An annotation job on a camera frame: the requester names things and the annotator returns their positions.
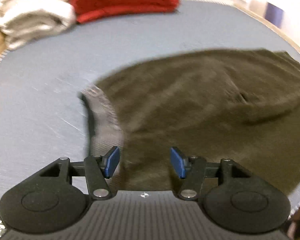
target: carbon fiber surface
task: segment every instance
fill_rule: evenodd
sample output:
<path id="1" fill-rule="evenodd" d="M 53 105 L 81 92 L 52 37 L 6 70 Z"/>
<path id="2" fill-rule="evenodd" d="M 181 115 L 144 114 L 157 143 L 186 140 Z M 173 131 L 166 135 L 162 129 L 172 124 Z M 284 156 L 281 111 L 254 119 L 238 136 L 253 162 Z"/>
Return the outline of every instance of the carbon fiber surface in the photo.
<path id="1" fill-rule="evenodd" d="M 171 191 L 119 191 L 96 201 L 76 224 L 47 235 L 8 231 L 3 240 L 287 240 L 279 230 L 239 235 L 211 222 L 196 202 L 177 199 Z"/>

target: gray fabric trim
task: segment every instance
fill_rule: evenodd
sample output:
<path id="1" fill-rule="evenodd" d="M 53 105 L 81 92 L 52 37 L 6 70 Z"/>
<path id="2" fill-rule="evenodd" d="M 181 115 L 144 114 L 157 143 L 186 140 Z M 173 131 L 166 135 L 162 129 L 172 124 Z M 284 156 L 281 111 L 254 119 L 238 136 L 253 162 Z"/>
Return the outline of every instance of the gray fabric trim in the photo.
<path id="1" fill-rule="evenodd" d="M 123 147 L 123 131 L 117 115 L 104 92 L 95 85 L 82 91 L 88 111 L 89 154 L 105 155 L 113 146 Z"/>

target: black circular disc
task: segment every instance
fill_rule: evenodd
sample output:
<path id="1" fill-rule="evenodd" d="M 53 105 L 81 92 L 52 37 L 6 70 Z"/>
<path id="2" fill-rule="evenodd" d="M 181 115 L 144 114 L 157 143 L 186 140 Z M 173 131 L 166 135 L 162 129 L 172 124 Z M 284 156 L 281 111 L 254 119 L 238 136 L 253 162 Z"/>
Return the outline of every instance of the black circular disc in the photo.
<path id="1" fill-rule="evenodd" d="M 7 225 L 31 234 L 66 228 L 85 208 L 86 199 L 79 189 L 51 177 L 16 185 L 0 200 L 0 215 Z"/>
<path id="2" fill-rule="evenodd" d="M 279 228 L 290 214 L 288 198 L 260 179 L 236 178 L 203 200 L 208 216 L 230 231 L 261 234 Z"/>

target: white folded cloth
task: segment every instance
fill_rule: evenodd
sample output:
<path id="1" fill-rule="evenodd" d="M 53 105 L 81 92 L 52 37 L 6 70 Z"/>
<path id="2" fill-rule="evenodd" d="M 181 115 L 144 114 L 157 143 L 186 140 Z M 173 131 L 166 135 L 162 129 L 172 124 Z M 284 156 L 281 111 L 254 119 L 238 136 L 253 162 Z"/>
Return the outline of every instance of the white folded cloth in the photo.
<path id="1" fill-rule="evenodd" d="M 0 0 L 0 30 L 7 34 L 8 49 L 29 40 L 55 35 L 75 23 L 68 0 Z"/>

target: gray mattress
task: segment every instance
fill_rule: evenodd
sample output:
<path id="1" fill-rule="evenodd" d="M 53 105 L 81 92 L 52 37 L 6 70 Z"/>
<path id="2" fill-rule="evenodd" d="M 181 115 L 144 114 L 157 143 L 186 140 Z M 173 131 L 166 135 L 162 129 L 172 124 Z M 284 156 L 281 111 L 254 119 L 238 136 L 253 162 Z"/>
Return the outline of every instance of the gray mattress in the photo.
<path id="1" fill-rule="evenodd" d="M 238 48 L 300 54 L 236 8 L 182 1 L 176 13 L 112 17 L 10 52 L 0 64 L 0 198 L 61 156 L 86 156 L 78 92 L 138 61 L 192 50 Z M 85 182 L 76 181 L 84 190 Z M 300 201 L 300 187 L 290 196 Z"/>

